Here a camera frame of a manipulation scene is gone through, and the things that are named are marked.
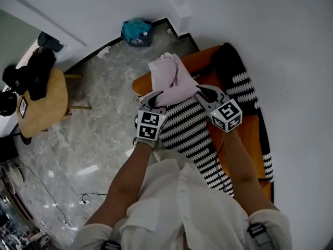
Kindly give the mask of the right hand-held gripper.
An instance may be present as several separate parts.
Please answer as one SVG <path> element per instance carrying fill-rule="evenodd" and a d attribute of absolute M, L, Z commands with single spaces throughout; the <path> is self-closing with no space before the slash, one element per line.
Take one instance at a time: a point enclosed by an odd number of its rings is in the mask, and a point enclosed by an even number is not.
<path fill-rule="evenodd" d="M 197 88 L 199 91 L 195 98 L 213 125 L 229 133 L 242 123 L 242 110 L 239 105 L 219 87 L 197 85 Z"/>

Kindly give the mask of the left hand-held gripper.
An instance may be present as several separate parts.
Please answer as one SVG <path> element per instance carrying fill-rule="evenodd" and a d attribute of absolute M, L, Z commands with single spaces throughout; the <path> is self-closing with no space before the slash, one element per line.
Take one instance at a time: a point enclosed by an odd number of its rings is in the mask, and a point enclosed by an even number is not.
<path fill-rule="evenodd" d="M 148 144 L 152 148 L 157 148 L 160 132 L 167 119 L 167 107 L 156 106 L 156 99 L 162 93 L 163 92 L 153 92 L 143 98 L 135 118 L 135 145 L 141 142 Z"/>

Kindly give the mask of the pink cloth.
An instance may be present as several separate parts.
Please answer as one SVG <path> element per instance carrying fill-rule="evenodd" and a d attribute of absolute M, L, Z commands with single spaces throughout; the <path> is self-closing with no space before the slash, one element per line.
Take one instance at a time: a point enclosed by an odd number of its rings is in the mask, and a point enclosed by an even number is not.
<path fill-rule="evenodd" d="M 190 76 L 176 54 L 166 52 L 148 64 L 154 92 L 162 93 L 155 106 L 171 106 L 194 96 L 200 91 L 198 83 Z"/>

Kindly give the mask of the orange sofa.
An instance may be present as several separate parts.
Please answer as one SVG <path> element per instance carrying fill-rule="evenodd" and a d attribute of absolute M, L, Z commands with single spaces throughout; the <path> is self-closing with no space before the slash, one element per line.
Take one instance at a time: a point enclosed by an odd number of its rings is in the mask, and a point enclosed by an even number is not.
<path fill-rule="evenodd" d="M 216 74 L 217 58 L 216 52 L 219 51 L 221 46 L 211 47 L 186 57 L 182 58 L 182 62 L 189 74 L 199 83 L 208 84 L 219 87 L 224 91 L 222 84 Z M 207 127 L 210 133 L 212 142 L 215 146 L 216 156 L 220 160 L 222 170 L 229 176 L 229 171 L 225 163 L 225 150 L 222 140 L 222 131 L 211 124 L 207 117 Z M 236 128 L 236 131 L 252 158 L 254 166 L 257 170 L 257 176 L 261 188 L 266 196 L 270 199 L 274 197 L 273 183 L 265 179 L 264 162 L 259 140 L 259 120 L 258 115 L 245 116 L 243 114 L 242 123 Z"/>

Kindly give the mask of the person's right forearm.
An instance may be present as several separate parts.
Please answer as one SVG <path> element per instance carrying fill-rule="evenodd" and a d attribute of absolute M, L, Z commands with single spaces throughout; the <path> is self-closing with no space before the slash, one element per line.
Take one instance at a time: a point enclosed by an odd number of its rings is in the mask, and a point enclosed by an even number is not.
<path fill-rule="evenodd" d="M 264 209 L 277 210 L 263 192 L 252 159 L 236 130 L 223 133 L 222 140 L 236 201 L 248 215 Z"/>

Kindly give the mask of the person's left forearm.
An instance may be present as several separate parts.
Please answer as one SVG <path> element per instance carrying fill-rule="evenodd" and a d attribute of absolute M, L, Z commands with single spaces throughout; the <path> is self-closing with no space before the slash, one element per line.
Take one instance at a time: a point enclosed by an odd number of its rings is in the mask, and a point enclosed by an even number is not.
<path fill-rule="evenodd" d="M 111 182 L 102 205 L 86 225 L 104 224 L 111 228 L 126 215 L 127 209 L 138 200 L 152 147 L 139 142 Z"/>

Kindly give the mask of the black white zigzag cushion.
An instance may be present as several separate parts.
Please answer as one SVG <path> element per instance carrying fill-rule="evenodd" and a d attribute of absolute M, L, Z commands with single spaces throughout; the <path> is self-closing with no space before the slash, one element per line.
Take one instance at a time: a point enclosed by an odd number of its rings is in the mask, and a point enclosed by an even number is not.
<path fill-rule="evenodd" d="M 258 98 L 236 49 L 224 43 L 216 52 L 216 74 L 225 94 L 234 99 L 245 116 L 260 114 Z"/>

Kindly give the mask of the black white striped throw blanket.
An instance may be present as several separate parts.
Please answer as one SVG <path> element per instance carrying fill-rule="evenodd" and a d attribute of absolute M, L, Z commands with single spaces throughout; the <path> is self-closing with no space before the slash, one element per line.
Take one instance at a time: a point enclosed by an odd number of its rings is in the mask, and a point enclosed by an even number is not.
<path fill-rule="evenodd" d="M 166 109 L 167 119 L 159 135 L 162 144 L 190 159 L 211 189 L 234 197 L 232 182 L 222 170 L 207 127 L 207 116 L 195 98 Z"/>

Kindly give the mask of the white paper scrap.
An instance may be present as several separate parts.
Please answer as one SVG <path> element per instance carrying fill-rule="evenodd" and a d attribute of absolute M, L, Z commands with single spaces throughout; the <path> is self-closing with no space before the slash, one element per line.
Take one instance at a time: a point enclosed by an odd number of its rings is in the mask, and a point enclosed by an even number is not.
<path fill-rule="evenodd" d="M 110 49 L 111 47 L 107 45 L 106 47 L 104 47 L 102 50 L 99 51 L 97 57 L 103 59 L 109 53 Z"/>

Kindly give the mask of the teal storage box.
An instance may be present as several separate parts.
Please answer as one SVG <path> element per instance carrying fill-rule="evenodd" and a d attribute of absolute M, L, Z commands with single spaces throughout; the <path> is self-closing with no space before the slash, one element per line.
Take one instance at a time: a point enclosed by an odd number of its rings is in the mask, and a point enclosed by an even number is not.
<path fill-rule="evenodd" d="M 151 22 L 142 19 L 123 22 L 121 38 L 132 47 L 149 47 L 152 41 Z"/>

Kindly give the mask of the oval wooden coffee table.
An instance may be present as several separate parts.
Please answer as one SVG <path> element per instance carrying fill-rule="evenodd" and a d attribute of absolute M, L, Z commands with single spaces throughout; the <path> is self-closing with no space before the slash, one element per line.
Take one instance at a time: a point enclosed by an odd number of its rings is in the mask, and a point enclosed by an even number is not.
<path fill-rule="evenodd" d="M 25 96 L 28 107 L 23 119 L 16 109 L 20 132 L 27 138 L 33 137 L 70 116 L 70 110 L 91 110 L 89 106 L 70 105 L 68 102 L 66 80 L 81 78 L 80 75 L 64 74 L 60 69 L 53 68 L 50 71 L 45 98 L 32 101 L 29 91 L 26 91 L 22 96 Z"/>

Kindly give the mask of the person's white shirt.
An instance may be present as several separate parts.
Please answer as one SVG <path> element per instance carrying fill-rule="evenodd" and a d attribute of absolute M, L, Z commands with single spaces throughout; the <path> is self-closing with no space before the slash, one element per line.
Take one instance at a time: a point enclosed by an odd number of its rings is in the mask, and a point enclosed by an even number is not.
<path fill-rule="evenodd" d="M 229 195 L 211 189 L 196 165 L 172 151 L 147 167 L 138 201 L 114 228 L 89 224 L 71 250 L 291 250 L 288 218 L 264 209 L 248 215 Z"/>

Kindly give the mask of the black waste bin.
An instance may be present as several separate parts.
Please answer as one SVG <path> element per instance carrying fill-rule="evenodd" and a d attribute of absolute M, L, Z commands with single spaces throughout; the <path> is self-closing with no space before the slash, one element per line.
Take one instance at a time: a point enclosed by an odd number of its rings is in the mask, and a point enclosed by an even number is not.
<path fill-rule="evenodd" d="M 39 47 L 51 49 L 55 53 L 63 49 L 63 44 L 61 44 L 59 40 L 43 31 L 39 34 L 37 38 L 37 44 Z"/>

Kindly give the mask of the small framed card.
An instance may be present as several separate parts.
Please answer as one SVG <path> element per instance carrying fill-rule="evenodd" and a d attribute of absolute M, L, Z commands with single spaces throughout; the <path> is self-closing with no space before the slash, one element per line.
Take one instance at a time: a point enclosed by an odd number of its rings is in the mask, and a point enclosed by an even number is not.
<path fill-rule="evenodd" d="M 17 112 L 18 112 L 18 115 L 23 119 L 24 116 L 25 116 L 25 113 L 27 111 L 27 107 L 28 107 L 28 102 L 25 98 L 25 96 L 21 96 L 19 98 L 19 101 L 18 101 L 18 105 L 17 105 Z"/>

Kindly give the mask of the black bag with clear window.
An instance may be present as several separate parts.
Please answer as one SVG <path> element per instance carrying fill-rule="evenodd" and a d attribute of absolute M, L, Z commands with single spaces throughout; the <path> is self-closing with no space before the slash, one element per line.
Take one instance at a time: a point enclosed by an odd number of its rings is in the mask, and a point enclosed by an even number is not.
<path fill-rule="evenodd" d="M 17 95 L 13 91 L 0 93 L 0 116 L 9 117 L 17 108 Z"/>

